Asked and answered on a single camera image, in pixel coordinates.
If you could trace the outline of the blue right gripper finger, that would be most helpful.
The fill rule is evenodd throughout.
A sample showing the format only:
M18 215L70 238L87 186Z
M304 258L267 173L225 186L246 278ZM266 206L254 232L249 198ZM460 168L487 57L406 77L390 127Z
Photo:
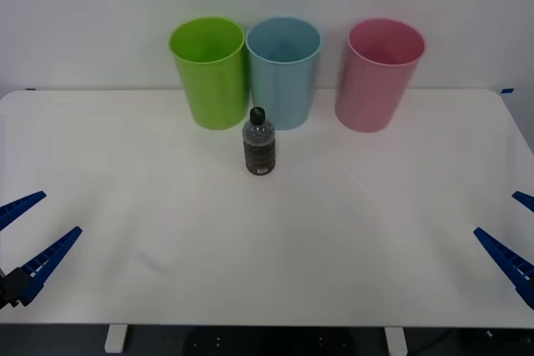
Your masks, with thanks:
M533 264L497 241L482 228L476 228L474 234L499 269L511 281L522 300L533 308Z
M520 191L515 191L512 194L512 197L525 208L534 213L534 197Z

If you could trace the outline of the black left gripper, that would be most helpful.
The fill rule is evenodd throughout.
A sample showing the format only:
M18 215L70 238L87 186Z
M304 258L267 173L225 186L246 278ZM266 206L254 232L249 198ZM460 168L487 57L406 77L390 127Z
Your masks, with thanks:
M32 193L0 207L0 230L3 231L22 214L46 198L44 191ZM83 230L74 227L58 241L21 267L1 277L1 308L28 306L43 289L45 282L61 263Z

